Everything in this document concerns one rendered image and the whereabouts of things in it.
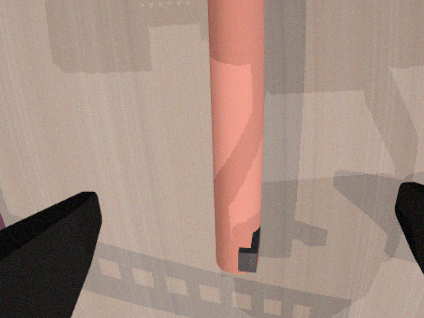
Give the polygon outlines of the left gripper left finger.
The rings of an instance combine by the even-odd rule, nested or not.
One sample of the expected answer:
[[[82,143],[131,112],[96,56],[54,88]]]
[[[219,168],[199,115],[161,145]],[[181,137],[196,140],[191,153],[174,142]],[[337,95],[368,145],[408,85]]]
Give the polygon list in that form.
[[[71,318],[102,225],[80,192],[0,230],[0,318]]]

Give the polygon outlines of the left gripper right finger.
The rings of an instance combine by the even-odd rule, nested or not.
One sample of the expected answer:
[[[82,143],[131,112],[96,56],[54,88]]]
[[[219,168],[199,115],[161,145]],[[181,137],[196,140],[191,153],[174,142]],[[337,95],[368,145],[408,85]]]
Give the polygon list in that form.
[[[395,214],[424,274],[424,185],[416,182],[402,183],[398,190]]]

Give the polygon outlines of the long salmon-pink rail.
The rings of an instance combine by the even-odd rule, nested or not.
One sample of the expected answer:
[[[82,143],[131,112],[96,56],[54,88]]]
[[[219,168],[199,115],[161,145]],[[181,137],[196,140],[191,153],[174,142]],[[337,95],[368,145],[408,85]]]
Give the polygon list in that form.
[[[208,0],[208,28],[216,263],[228,273],[256,273],[263,174],[265,0]]]

